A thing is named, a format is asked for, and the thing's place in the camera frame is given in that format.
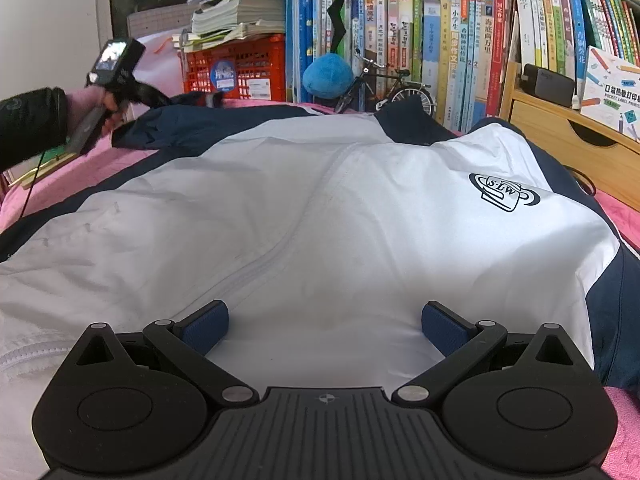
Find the person left hand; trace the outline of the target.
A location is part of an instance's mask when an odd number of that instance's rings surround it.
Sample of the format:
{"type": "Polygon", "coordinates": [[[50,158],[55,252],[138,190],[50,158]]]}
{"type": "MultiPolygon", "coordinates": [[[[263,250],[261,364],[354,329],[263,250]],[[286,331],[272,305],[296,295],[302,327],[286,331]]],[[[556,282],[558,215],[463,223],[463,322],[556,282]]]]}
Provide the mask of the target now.
{"type": "Polygon", "coordinates": [[[104,106],[111,113],[101,130],[102,136],[113,132],[124,121],[126,108],[118,105],[111,92],[99,86],[89,86],[66,92],[67,133],[72,134],[81,121],[96,107],[104,106]]]}

